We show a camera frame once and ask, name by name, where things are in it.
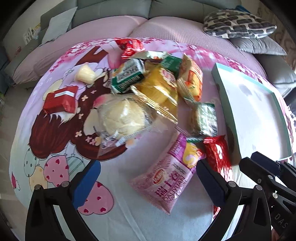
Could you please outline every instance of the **wall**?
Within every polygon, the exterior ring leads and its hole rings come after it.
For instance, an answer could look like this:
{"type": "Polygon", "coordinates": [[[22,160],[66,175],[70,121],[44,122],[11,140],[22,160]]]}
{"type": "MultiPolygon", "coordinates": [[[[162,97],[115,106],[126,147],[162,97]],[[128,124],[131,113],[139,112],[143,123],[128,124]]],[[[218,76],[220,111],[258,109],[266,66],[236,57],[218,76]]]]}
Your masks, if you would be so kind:
{"type": "Polygon", "coordinates": [[[40,16],[52,9],[63,0],[36,0],[12,25],[3,39],[9,59],[13,59],[19,46],[24,48],[23,34],[29,27],[34,28],[40,23],[40,16]]]}
{"type": "Polygon", "coordinates": [[[242,6],[250,11],[251,14],[257,15],[259,0],[242,0],[242,6]]]}

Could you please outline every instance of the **gray pillow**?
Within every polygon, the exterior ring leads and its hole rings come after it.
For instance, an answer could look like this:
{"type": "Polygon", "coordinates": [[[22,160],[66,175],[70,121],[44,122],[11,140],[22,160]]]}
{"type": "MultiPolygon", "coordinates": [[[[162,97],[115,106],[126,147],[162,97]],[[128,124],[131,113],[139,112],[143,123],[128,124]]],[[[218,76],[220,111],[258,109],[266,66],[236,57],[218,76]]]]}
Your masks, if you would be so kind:
{"type": "Polygon", "coordinates": [[[255,58],[264,68],[268,81],[276,88],[296,87],[296,74],[282,56],[256,54],[255,58]]]}
{"type": "Polygon", "coordinates": [[[261,39],[233,38],[230,42],[239,50],[252,54],[287,55],[286,51],[270,37],[261,39]]]}
{"type": "Polygon", "coordinates": [[[67,29],[72,21],[72,18],[76,12],[77,7],[71,8],[59,15],[52,17],[49,21],[49,26],[42,39],[41,45],[54,41],[58,36],[67,32],[67,29]]]}

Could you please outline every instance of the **brand logo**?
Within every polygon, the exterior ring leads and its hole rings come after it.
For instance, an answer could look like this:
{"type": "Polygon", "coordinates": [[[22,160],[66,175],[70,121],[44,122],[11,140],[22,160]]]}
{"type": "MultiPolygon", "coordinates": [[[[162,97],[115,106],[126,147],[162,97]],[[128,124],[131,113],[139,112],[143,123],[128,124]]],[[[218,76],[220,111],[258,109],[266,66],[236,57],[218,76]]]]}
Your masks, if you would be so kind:
{"type": "Polygon", "coordinates": [[[164,169],[158,170],[153,177],[153,183],[159,184],[162,181],[164,174],[165,174],[164,169]]]}

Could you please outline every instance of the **floor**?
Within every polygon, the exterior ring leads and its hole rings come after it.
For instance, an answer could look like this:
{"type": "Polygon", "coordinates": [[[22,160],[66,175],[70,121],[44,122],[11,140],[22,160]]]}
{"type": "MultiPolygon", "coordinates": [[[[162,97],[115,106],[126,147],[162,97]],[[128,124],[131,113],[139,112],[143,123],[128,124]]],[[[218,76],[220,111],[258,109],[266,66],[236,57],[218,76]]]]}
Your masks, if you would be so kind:
{"type": "Polygon", "coordinates": [[[0,116],[0,211],[12,231],[25,240],[27,209],[18,201],[8,174],[10,149],[17,129],[18,120],[33,88],[10,88],[5,95],[3,114],[0,116]]]}

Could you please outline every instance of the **screw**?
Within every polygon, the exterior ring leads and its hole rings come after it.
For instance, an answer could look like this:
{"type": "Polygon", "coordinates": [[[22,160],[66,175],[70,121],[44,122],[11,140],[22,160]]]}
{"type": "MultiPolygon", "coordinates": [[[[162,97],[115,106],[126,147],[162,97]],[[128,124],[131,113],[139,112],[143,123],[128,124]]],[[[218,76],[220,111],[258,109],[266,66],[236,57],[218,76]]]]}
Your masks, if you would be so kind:
{"type": "Polygon", "coordinates": [[[236,186],[236,183],[233,182],[233,181],[230,181],[230,182],[228,183],[228,185],[229,185],[230,187],[234,188],[234,187],[236,186]]]}
{"type": "Polygon", "coordinates": [[[39,190],[40,188],[41,188],[41,185],[40,185],[40,184],[37,184],[37,185],[35,185],[35,187],[34,187],[35,190],[39,190]]]}
{"type": "Polygon", "coordinates": [[[256,185],[256,189],[257,189],[258,191],[262,191],[262,187],[261,187],[260,185],[256,185]]]}
{"type": "Polygon", "coordinates": [[[64,181],[64,182],[62,182],[61,183],[61,186],[63,187],[63,188],[65,188],[65,187],[67,187],[67,186],[69,186],[69,182],[68,181],[64,181]]]}

